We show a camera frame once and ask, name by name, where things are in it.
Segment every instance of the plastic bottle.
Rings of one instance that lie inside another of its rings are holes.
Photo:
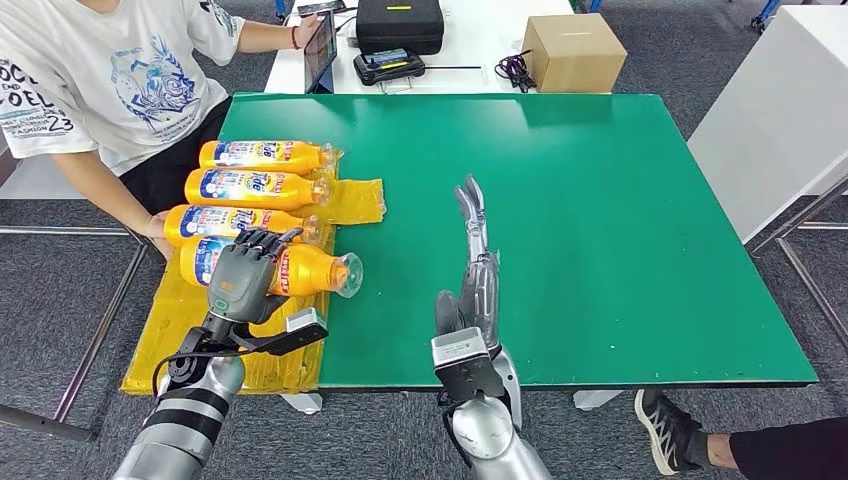
[[[339,152],[329,143],[323,147],[299,141],[207,142],[200,149],[200,166],[255,169],[305,175],[321,169],[334,172]]]
[[[321,239],[318,217],[299,218],[280,210],[258,208],[203,207],[178,205],[165,219],[165,238],[175,247],[194,236],[236,237],[246,228],[261,227],[283,233],[291,228],[303,228],[295,241],[317,244]]]
[[[194,285],[209,285],[212,271],[231,238],[191,237],[180,251],[180,272]],[[318,292],[336,292],[350,298],[362,285],[362,261],[355,253],[341,257],[327,255],[313,245],[289,245],[278,262],[274,281],[268,292],[302,297]]]
[[[306,180],[293,173],[201,168],[189,174],[185,194],[192,205],[294,210],[326,204],[330,181]]]

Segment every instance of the bracelet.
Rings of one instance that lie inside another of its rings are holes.
[[[292,32],[292,46],[294,47],[295,50],[300,50],[300,47],[297,45],[297,38],[295,38],[295,35],[294,35],[295,32],[297,31],[297,28],[298,27],[292,27],[292,30],[291,30],[291,32]]]

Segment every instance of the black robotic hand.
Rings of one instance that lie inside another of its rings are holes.
[[[234,323],[261,324],[288,300],[268,295],[277,260],[303,229],[284,234],[263,229],[244,230],[227,245],[209,282],[209,312]]]

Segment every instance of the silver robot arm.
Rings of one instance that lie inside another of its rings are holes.
[[[445,428],[477,480],[549,480],[536,450],[520,435],[521,387],[498,337],[498,262],[488,249],[483,192],[472,176],[456,188],[465,217],[468,265],[459,301],[436,299],[433,363],[450,399]]]
[[[253,337],[248,324],[261,324],[285,301],[266,292],[276,261],[302,230],[278,235],[243,232],[227,246],[212,274],[203,325],[186,334],[159,385],[156,406],[144,421],[113,480],[194,480],[209,461],[230,404],[244,382],[242,355],[281,356],[321,340],[327,324],[314,308],[286,318],[286,330]]]

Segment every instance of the green table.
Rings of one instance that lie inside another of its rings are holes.
[[[338,232],[365,281],[331,301],[322,388],[437,385],[433,301],[459,289],[468,173],[523,386],[817,381],[657,96],[242,95],[221,138],[332,142],[342,177],[385,181],[383,223]]]

